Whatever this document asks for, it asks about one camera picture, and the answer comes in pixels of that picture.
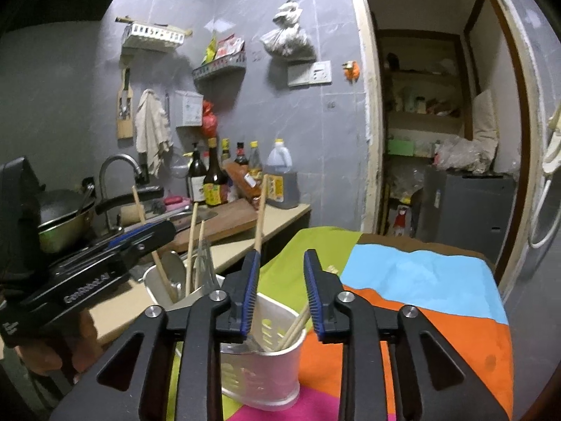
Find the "colorful cloth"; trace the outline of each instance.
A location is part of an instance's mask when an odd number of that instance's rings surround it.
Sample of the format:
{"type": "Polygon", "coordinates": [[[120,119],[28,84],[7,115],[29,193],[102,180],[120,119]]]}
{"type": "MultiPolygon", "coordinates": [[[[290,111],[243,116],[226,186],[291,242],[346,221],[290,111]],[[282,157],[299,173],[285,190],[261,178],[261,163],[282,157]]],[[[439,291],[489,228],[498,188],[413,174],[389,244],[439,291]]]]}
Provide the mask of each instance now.
{"type": "MultiPolygon", "coordinates": [[[[334,266],[346,289],[372,305],[399,310],[417,305],[478,374],[512,417],[512,345],[506,315],[483,256],[407,237],[361,234],[321,227],[300,231],[263,266],[259,292],[299,312],[307,302],[304,252],[315,248],[322,267],[334,266]]],[[[342,345],[324,345],[310,331],[302,346],[298,402],[281,412],[263,412],[223,396],[231,421],[336,421],[342,345]]],[[[381,343],[386,388],[392,388],[389,353],[381,343]]],[[[395,420],[388,391],[388,419],[395,420]]]]}

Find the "green container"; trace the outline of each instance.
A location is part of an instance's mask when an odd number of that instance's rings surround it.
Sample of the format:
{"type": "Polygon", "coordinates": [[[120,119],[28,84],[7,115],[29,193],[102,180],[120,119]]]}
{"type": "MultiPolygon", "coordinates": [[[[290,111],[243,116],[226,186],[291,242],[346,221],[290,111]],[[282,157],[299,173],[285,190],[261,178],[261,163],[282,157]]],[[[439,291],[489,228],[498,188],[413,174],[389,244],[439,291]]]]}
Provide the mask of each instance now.
{"type": "Polygon", "coordinates": [[[415,144],[413,141],[401,141],[399,139],[388,140],[388,154],[413,156],[415,144]]]}

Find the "brown fabric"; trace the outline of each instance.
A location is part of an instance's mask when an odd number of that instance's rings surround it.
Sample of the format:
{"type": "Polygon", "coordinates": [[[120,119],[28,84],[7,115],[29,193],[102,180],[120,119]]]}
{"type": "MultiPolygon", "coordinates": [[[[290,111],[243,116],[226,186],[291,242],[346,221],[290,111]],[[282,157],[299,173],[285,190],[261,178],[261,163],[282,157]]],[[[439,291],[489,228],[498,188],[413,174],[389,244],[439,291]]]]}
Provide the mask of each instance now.
{"type": "Polygon", "coordinates": [[[422,242],[412,237],[380,236],[379,234],[363,234],[358,238],[357,244],[361,243],[377,243],[386,247],[397,248],[397,250],[406,251],[407,253],[417,250],[428,250],[446,256],[472,256],[473,258],[479,258],[484,261],[485,264],[489,266],[489,269],[491,269],[491,272],[495,271],[495,265],[481,253],[452,247],[451,245],[444,245],[443,243],[422,242]]]}

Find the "chopsticks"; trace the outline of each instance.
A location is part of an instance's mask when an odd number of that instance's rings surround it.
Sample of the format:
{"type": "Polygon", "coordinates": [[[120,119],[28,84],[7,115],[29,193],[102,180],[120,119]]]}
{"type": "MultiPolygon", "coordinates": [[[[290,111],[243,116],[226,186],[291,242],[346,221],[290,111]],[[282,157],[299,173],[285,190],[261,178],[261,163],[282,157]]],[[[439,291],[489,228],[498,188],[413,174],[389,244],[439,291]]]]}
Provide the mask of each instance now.
{"type": "Polygon", "coordinates": [[[193,206],[191,228],[189,229],[189,247],[187,247],[187,277],[185,280],[185,296],[191,294],[191,262],[193,260],[193,244],[195,243],[195,226],[197,225],[198,202],[193,206]]]}
{"type": "MultiPolygon", "coordinates": [[[[335,266],[329,266],[326,271],[331,272],[333,274],[337,274],[337,270],[335,266]]],[[[288,331],[282,338],[282,340],[277,344],[277,347],[273,351],[280,351],[284,350],[287,345],[290,345],[294,340],[298,338],[298,336],[302,333],[302,329],[305,328],[306,323],[310,319],[310,304],[306,302],[304,308],[300,311],[299,315],[295,318],[295,320],[288,328],[288,331]]]]}
{"type": "Polygon", "coordinates": [[[253,248],[261,254],[263,245],[263,222],[265,221],[265,199],[267,198],[267,174],[263,175],[261,182],[261,196],[259,197],[259,212],[257,213],[257,228],[255,230],[255,243],[253,248]]]}
{"type": "MultiPolygon", "coordinates": [[[[199,260],[199,264],[198,266],[200,266],[200,262],[203,260],[203,256],[201,255],[201,242],[203,241],[205,237],[205,220],[203,220],[201,222],[201,226],[198,229],[198,250],[197,250],[197,257],[195,258],[195,262],[197,261],[197,258],[199,260]]],[[[197,267],[195,270],[195,286],[193,286],[193,291],[195,291],[196,289],[198,289],[201,285],[201,271],[199,270],[200,268],[197,267]]]]}
{"type": "MultiPolygon", "coordinates": [[[[136,210],[138,212],[138,217],[140,218],[140,223],[144,225],[146,223],[146,216],[144,215],[144,208],[140,203],[140,199],[138,199],[138,192],[136,191],[135,185],[133,185],[133,197],[135,198],[136,210]]],[[[164,288],[169,296],[169,299],[172,302],[177,302],[178,301],[177,293],[172,289],[172,285],[168,279],[168,276],[164,271],[164,266],[162,266],[162,262],[160,261],[160,255],[158,255],[158,252],[155,250],[151,254],[152,254],[152,259],[156,264],[156,269],[158,270],[158,273],[160,274],[160,278],[162,279],[162,283],[164,284],[164,288]]]]}

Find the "kitchen counter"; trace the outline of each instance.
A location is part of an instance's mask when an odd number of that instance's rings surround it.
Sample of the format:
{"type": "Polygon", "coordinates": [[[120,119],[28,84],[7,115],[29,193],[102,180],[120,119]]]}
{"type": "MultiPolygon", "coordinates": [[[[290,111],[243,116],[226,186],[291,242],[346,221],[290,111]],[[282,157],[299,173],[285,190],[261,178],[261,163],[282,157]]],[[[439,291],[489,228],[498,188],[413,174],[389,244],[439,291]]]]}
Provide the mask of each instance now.
{"type": "MultiPolygon", "coordinates": [[[[308,204],[300,204],[294,209],[277,209],[265,207],[263,223],[263,242],[284,230],[291,223],[310,211],[308,204]]],[[[210,248],[212,261],[217,273],[228,269],[232,264],[242,259],[253,248],[255,230],[248,230],[221,240],[210,248]]],[[[101,302],[90,309],[97,328],[99,341],[109,343],[118,337],[123,330],[153,301],[143,283],[129,281],[119,289],[118,294],[101,302]]],[[[4,357],[4,343],[0,339],[0,359],[4,357]]]]}

